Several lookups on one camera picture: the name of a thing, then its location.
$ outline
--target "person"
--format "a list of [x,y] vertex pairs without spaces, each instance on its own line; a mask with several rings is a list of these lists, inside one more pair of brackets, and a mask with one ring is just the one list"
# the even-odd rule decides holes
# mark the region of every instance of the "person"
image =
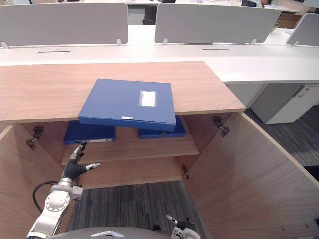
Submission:
[[265,7],[265,5],[271,5],[272,0],[249,0],[256,4],[256,7]]

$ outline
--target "wooden countertop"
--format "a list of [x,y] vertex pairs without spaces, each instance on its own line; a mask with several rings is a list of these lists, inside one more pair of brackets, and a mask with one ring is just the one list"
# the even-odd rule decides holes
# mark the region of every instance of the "wooden countertop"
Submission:
[[3,66],[0,121],[77,120],[98,78],[171,83],[177,115],[245,109],[204,62]]

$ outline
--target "wooden cabinet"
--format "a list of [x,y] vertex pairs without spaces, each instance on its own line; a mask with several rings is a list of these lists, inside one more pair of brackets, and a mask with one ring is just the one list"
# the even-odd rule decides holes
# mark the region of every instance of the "wooden cabinet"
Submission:
[[[204,63],[61,67],[0,70],[1,120],[14,123],[0,134],[0,238],[22,238],[32,226],[38,216],[32,190],[59,179],[76,147],[63,144],[67,122],[99,77],[171,82],[187,135],[138,140],[135,129],[117,128],[118,141],[87,145],[80,162],[102,166],[80,176],[84,188],[184,179],[214,238],[319,234],[319,183],[245,114],[233,113],[244,106]],[[230,129],[225,137],[215,116]],[[32,151],[25,142],[38,124],[45,130]]]
[[184,177],[212,237],[319,235],[319,182],[244,113],[225,126]]

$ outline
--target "cabinet hinge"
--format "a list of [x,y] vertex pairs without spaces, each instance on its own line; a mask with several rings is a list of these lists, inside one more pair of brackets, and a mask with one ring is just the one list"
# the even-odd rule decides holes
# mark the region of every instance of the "cabinet hinge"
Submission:
[[182,168],[183,168],[184,176],[185,176],[186,180],[188,180],[189,179],[189,174],[187,173],[187,167],[183,164]]
[[222,118],[220,116],[213,117],[213,122],[214,125],[216,125],[216,127],[220,129],[222,137],[225,137],[230,132],[229,127],[223,126]]
[[33,138],[28,139],[25,143],[28,145],[32,151],[35,151],[36,145],[35,143],[40,139],[41,135],[43,134],[44,127],[38,125],[33,129]]

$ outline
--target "cabinet shelf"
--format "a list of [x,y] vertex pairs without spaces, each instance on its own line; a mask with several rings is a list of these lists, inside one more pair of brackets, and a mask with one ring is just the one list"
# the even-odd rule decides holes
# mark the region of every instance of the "cabinet shelf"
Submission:
[[175,157],[110,161],[80,176],[85,189],[177,181],[182,170]]
[[[89,143],[80,163],[106,162],[111,160],[174,157],[199,154],[195,141],[183,117],[186,137],[139,139],[134,128],[116,128],[114,142]],[[65,165],[75,149],[75,145],[64,147],[61,165]]]

